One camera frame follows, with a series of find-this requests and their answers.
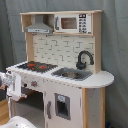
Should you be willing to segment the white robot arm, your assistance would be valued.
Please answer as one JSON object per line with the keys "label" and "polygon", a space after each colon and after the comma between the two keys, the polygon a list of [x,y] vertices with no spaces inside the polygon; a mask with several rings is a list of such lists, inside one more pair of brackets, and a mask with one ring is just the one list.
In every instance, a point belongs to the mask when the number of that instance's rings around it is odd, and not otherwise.
{"label": "white robot arm", "polygon": [[[17,73],[0,72],[0,88],[6,91],[8,97],[8,107],[11,107],[11,101],[18,101],[26,98],[27,95],[21,92],[21,76]],[[9,121],[0,128],[36,128],[30,121],[21,116],[9,116]]]}

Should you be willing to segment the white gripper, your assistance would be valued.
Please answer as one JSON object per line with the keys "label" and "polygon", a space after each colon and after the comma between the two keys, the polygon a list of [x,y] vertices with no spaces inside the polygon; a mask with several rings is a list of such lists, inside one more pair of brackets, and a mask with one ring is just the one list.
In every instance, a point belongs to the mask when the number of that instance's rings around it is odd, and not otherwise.
{"label": "white gripper", "polygon": [[0,89],[6,90],[12,84],[12,81],[10,74],[0,72]]}

